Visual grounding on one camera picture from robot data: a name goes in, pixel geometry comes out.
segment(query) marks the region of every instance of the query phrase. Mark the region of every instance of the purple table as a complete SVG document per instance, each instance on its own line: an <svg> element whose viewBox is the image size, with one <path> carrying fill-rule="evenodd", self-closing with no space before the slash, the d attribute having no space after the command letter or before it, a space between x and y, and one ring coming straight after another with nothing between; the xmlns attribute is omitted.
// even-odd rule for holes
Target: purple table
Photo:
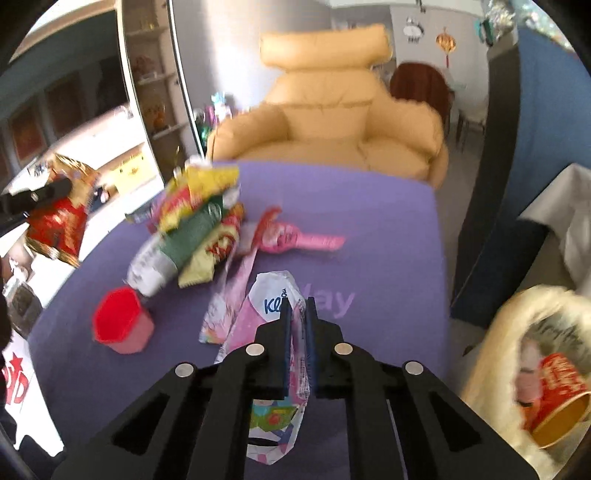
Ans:
<svg viewBox="0 0 591 480"><path fill-rule="evenodd" d="M256 219L270 205L302 231L344 235L336 254L259 253L254 273L289 270L319 316L345 339L394 365L416 359L446 372L447 301L431 188L415 181L328 167L240 163L242 201ZM213 363L197 341L210 286L175 282L151 299L156 328L145 350L119 355L92 340L91 318L120 286L148 238L122 223L67 280L37 322L29 345L47 408L64 444L88 441L175 364ZM345 405L310 399L295 448L275 465L247 461L246 479L349 477Z"/></svg>

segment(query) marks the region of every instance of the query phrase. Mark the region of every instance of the pink candy wrapper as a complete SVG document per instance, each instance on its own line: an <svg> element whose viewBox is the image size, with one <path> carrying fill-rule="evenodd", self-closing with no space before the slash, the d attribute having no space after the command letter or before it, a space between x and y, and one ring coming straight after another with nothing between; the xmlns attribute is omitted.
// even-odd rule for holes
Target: pink candy wrapper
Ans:
<svg viewBox="0 0 591 480"><path fill-rule="evenodd" d="M302 233L290 223L271 223L262 237L260 250L280 254L292 248L334 252L345 244L345 237Z"/></svg>
<svg viewBox="0 0 591 480"><path fill-rule="evenodd" d="M203 319L203 326L199 334L201 343L223 343L228 337L236 314L244 296L246 294L246 285L248 277L251 275L256 253L261 243L261 239L268 225L281 213L279 207L272 207L263 213L259 221L254 238L252 240L251 251L242 259L238 272L230 282L226 283L230 265L236 255L237 246L234 247L229 258L226 260L222 276L218 282L217 289L209 301L207 313Z"/></svg>

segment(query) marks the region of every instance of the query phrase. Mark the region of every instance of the white fluffy basket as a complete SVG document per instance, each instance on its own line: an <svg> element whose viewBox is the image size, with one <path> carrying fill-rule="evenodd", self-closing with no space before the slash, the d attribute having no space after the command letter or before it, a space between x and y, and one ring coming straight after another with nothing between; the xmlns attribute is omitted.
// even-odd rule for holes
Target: white fluffy basket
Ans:
<svg viewBox="0 0 591 480"><path fill-rule="evenodd" d="M497 312L462 392L462 400L535 468L540 480L550 480L563 463L540 449L521 428L523 416L515 402L521 339L537 322L561 311L576 325L580 340L591 348L591 300L562 287L525 290Z"/></svg>

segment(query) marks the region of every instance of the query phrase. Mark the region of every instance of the brown chair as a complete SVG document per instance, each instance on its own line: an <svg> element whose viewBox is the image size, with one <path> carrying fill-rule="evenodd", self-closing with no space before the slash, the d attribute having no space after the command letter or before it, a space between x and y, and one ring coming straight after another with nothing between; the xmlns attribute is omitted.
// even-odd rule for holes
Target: brown chair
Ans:
<svg viewBox="0 0 591 480"><path fill-rule="evenodd" d="M450 91L443 75L426 63L401 63L390 80L394 98L425 102L435 109L445 124L451 108Z"/></svg>

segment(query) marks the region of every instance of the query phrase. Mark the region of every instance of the white cloth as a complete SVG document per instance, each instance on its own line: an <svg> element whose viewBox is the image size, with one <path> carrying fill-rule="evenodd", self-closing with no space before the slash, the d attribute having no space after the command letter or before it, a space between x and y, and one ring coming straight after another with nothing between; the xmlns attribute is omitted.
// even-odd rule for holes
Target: white cloth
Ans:
<svg viewBox="0 0 591 480"><path fill-rule="evenodd" d="M591 297L591 170L566 167L520 218L552 229L577 293Z"/></svg>
<svg viewBox="0 0 591 480"><path fill-rule="evenodd" d="M17 332L3 352L6 366L2 369L7 385L6 411L17 422L17 443L29 435L49 455L55 456L64 448L51 421L43 395L33 370L29 345Z"/></svg>

